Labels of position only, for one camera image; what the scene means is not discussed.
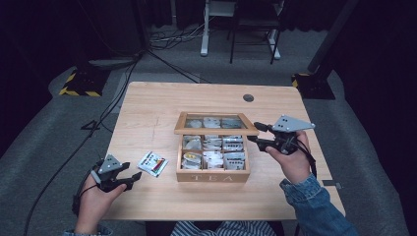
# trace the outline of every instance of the black cable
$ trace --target black cable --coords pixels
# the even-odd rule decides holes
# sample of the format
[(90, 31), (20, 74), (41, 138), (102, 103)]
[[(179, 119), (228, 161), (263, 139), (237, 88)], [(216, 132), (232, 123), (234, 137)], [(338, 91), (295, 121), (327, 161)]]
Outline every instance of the black cable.
[[(126, 88), (126, 84), (128, 83), (128, 80), (130, 79), (130, 77), (132, 75), (132, 71), (136, 67), (136, 65), (138, 64), (138, 62), (139, 62), (139, 60), (136, 60), (135, 64), (133, 65), (133, 67), (132, 67), (132, 69), (131, 69), (131, 71), (129, 73), (129, 77), (127, 77), (127, 81), (126, 81), (125, 85), (123, 86), (123, 89), (122, 90), (124, 90)], [(117, 102), (115, 102), (115, 104), (111, 107), (111, 109), (107, 112), (107, 114), (103, 116), (103, 114), (105, 113), (105, 111), (111, 106), (111, 103), (110, 103), (110, 105), (108, 105), (106, 107), (106, 109), (103, 111), (103, 113), (101, 113), (100, 120), (98, 121), (97, 125), (95, 125), (95, 126), (92, 127), (92, 129), (89, 132), (89, 134), (83, 139), (83, 141), (77, 146), (77, 148), (70, 154), (70, 156), (64, 161), (64, 163), (58, 168), (58, 170), (53, 174), (53, 176), (49, 179), (49, 181), (46, 183), (46, 185), (43, 187), (43, 189), (37, 195), (37, 197), (36, 197), (36, 199), (35, 199), (32, 207), (30, 209), (30, 212), (28, 214), (28, 217), (27, 217), (27, 221), (26, 221), (26, 224), (25, 224), (24, 236), (28, 235), (31, 216), (33, 215), (34, 209), (36, 208), (37, 203), (39, 202), (40, 198), (45, 193), (46, 189), (49, 187), (49, 185), (52, 183), (52, 181), (56, 178), (56, 176), (61, 172), (61, 170), (67, 165), (67, 163), (83, 147), (83, 145), (86, 143), (86, 141), (89, 139), (89, 137), (92, 136), (92, 134), (95, 132), (95, 130), (98, 128), (98, 126), (103, 122), (103, 120), (111, 113), (111, 111), (113, 110), (113, 108), (116, 106)]]
[(193, 78), (189, 77), (187, 74), (189, 74), (189, 75), (191, 75), (191, 76), (194, 76), (194, 77), (196, 77), (196, 78), (199, 78), (200, 80), (205, 81), (205, 82), (207, 82), (207, 83), (211, 84), (211, 82), (210, 82), (210, 81), (205, 80), (205, 79), (203, 79), (203, 78), (201, 78), (201, 77), (199, 77), (199, 76), (197, 76), (197, 75), (194, 75), (194, 74), (193, 74), (193, 73), (191, 73), (191, 72), (188, 72), (188, 71), (186, 71), (186, 70), (184, 70), (184, 69), (180, 68), (179, 66), (173, 65), (173, 64), (171, 64), (171, 63), (169, 63), (169, 62), (165, 61), (164, 59), (160, 58), (159, 56), (157, 56), (156, 54), (154, 54), (154, 53), (153, 53), (153, 52), (151, 52), (150, 50), (148, 50), (148, 54), (149, 54), (150, 56), (152, 56), (152, 57), (154, 57), (154, 58), (158, 59), (159, 61), (163, 62), (163, 63), (164, 63), (165, 65), (167, 65), (168, 67), (170, 67), (170, 68), (171, 68), (171, 69), (173, 69), (174, 71), (176, 71), (176, 72), (180, 73), (181, 75), (183, 75), (184, 77), (188, 78), (189, 80), (193, 81), (193, 82), (194, 82), (194, 83), (196, 83), (196, 84), (199, 84), (199, 82), (198, 82), (198, 81), (196, 81), (196, 80), (194, 80)]
[[(151, 42), (150, 48), (154, 50), (171, 49), (175, 47), (176, 45), (180, 44), (181, 42), (188, 42), (188, 41), (194, 40), (196, 37), (203, 36), (202, 34), (200, 34), (203, 31), (202, 27), (203, 26), (199, 26), (196, 29), (189, 29), (187, 30), (187, 32), (182, 30), (182, 32), (178, 35), (176, 35), (176, 32), (178, 30), (176, 30), (170, 36), (165, 36), (165, 33), (162, 33), (163, 37), (157, 37), (156, 39), (150, 40)], [(161, 42), (164, 42), (165, 45), (164, 46), (155, 45)]]

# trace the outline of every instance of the gray carpet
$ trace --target gray carpet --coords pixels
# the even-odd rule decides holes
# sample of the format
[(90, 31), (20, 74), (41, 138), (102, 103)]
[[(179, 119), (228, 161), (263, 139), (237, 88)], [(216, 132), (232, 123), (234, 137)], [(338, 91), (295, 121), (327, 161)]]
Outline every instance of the gray carpet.
[[(210, 35), (208, 57), (200, 56), (201, 39), (184, 42), (169, 50), (154, 51), (164, 60), (198, 74), (214, 84), (291, 86), (290, 76), (307, 72), (326, 33), (286, 31), (279, 42), (281, 59), (270, 65), (267, 47), (237, 48), (233, 64), (228, 63), (229, 42), (226, 31)], [(72, 68), (50, 84), (53, 99), (31, 120), (0, 159), (0, 235), (22, 235), (30, 208), (58, 168), (88, 135), (80, 128), (98, 120), (113, 100), (125, 70), (112, 71), (102, 97), (58, 95)], [(136, 66), (132, 80), (187, 82), (171, 68), (149, 55)], [(337, 74), (328, 81), (336, 100), (304, 100), (311, 120), (317, 125), (321, 143), (333, 179), (339, 190), (346, 217), (361, 235), (408, 235), (398, 195), (383, 169), (363, 127), (343, 98), (343, 85)], [(117, 113), (104, 124), (112, 130)], [(47, 188), (34, 209), (29, 235), (60, 235), (74, 226), (72, 195), (85, 172), (107, 151), (111, 133), (101, 127), (77, 151)], [(145, 235), (142, 222), (103, 222), (115, 235)], [(293, 235), (295, 221), (285, 221), (286, 235)]]

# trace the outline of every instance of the yellow black tape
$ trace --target yellow black tape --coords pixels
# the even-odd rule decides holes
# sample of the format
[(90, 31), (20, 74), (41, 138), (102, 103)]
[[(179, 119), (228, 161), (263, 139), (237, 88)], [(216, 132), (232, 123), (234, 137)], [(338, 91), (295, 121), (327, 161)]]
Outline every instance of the yellow black tape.
[(106, 82), (108, 74), (103, 73), (96, 77), (94, 83), (84, 82), (83, 76), (77, 74), (77, 70), (74, 70), (68, 77), (67, 82), (59, 91), (60, 95), (86, 95), (86, 96), (102, 96), (102, 89)]

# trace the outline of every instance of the black wall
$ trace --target black wall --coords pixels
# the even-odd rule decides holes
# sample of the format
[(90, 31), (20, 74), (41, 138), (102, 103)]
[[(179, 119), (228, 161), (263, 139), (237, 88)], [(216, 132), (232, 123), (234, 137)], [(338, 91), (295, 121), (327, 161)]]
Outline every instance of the black wall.
[(411, 235), (417, 234), (416, 12), (415, 1), (359, 0), (317, 73), (335, 70), (342, 79), (399, 193)]
[(51, 99), (49, 83), (88, 60), (147, 46), (145, 1), (0, 1), (0, 157)]

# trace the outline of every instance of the wooden table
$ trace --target wooden table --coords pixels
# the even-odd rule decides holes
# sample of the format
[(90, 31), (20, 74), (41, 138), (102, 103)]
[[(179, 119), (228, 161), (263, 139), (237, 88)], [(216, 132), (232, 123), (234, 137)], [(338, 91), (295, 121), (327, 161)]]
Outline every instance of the wooden table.
[[(244, 94), (255, 100), (247, 102)], [(294, 209), (279, 188), (279, 164), (248, 142), (251, 175), (246, 183), (177, 182), (179, 137), (174, 128), (181, 111), (244, 113), (252, 122), (274, 124), (281, 114), (309, 121), (296, 88), (207, 84), (130, 83), (108, 153), (131, 162), (119, 178), (138, 172), (138, 161), (150, 150), (169, 163), (158, 177), (146, 172), (131, 191), (112, 205), (107, 219), (125, 220), (284, 220)], [(308, 130), (318, 178), (331, 180), (314, 130)], [(272, 134), (260, 134), (271, 139)], [(334, 186), (326, 187), (332, 203), (344, 213)]]

